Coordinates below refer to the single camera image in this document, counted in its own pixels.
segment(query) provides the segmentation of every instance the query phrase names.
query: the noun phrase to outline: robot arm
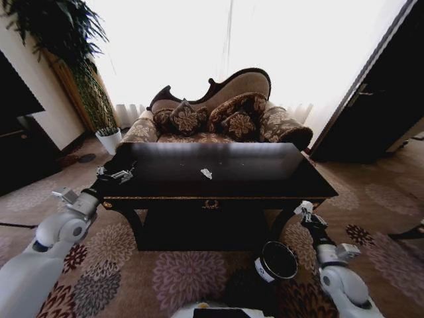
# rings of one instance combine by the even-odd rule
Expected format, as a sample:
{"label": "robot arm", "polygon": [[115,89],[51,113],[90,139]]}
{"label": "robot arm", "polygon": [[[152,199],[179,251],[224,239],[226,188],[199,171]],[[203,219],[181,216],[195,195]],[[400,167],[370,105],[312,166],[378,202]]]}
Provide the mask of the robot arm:
{"label": "robot arm", "polygon": [[313,214],[312,203],[304,201],[295,213],[302,214],[301,224],[312,236],[322,288],[333,299],[340,318],[383,318],[362,278],[348,268],[348,261],[360,254],[359,249],[351,244],[336,246],[325,231],[326,222]]}
{"label": "robot arm", "polygon": [[68,202],[67,211],[43,220],[34,240],[0,270],[2,317],[35,317],[57,282],[71,247],[82,240],[96,217],[99,200],[77,196],[67,188],[56,191]]}

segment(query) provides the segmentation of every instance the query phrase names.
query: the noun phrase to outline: sofa armrest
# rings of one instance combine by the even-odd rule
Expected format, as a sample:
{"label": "sofa armrest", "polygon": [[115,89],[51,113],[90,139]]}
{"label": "sofa armrest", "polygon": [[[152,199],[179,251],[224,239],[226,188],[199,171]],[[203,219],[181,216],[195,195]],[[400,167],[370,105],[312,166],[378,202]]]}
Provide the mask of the sofa armrest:
{"label": "sofa armrest", "polygon": [[311,142],[313,132],[289,116],[283,107],[267,102],[260,117],[261,142],[290,142],[300,151]]}
{"label": "sofa armrest", "polygon": [[143,111],[141,116],[132,124],[120,144],[126,142],[156,142],[160,133],[153,121],[151,111]]}

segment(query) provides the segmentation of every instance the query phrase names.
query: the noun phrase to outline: wall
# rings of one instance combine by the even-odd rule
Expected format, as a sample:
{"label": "wall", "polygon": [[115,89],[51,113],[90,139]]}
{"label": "wall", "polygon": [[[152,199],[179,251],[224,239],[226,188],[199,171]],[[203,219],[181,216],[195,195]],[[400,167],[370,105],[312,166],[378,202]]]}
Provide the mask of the wall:
{"label": "wall", "polygon": [[37,62],[37,56],[32,54],[34,42],[29,38],[23,46],[13,28],[6,30],[8,22],[0,17],[0,50],[46,110],[34,114],[34,118],[61,150],[82,134],[84,127],[44,58]]}

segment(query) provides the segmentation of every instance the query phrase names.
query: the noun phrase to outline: patterned carpet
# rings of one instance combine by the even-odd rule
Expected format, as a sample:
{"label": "patterned carpet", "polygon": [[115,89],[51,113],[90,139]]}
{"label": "patterned carpet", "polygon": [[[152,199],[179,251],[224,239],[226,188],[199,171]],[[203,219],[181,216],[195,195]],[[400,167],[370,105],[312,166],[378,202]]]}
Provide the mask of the patterned carpet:
{"label": "patterned carpet", "polygon": [[[0,197],[0,222],[37,225],[63,210],[51,190],[68,186],[81,191],[94,181],[95,167],[110,159],[95,138],[75,155],[89,152],[96,153],[94,161],[72,164]],[[368,284],[381,312],[387,318],[422,317],[424,240],[394,242],[386,234],[403,232],[424,217],[424,142],[412,140],[375,164],[316,167],[340,193],[317,212],[329,223],[332,239],[360,247],[362,256],[351,267]],[[275,215],[266,212],[269,222]],[[317,284],[311,238],[298,221],[292,219],[281,237],[295,251],[300,268],[294,279],[274,286],[276,316],[337,317]],[[0,227],[0,266],[33,236],[31,229]],[[225,292],[229,280],[248,285],[254,257],[249,252],[138,252],[125,219],[100,207],[87,238],[65,259],[64,272],[38,317],[169,317],[189,301],[228,299],[229,290],[235,290],[227,286]]]}

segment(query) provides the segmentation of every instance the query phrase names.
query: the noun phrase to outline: white flower pot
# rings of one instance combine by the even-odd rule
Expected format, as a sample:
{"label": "white flower pot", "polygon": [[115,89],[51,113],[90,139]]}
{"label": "white flower pot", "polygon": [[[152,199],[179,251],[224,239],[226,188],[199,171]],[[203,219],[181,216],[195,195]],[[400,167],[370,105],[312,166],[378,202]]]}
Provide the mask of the white flower pot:
{"label": "white flower pot", "polygon": [[115,154],[115,149],[122,139],[120,129],[118,129],[115,134],[111,134],[110,136],[100,136],[98,131],[95,133],[95,135],[100,140],[101,144],[106,148],[109,154]]}

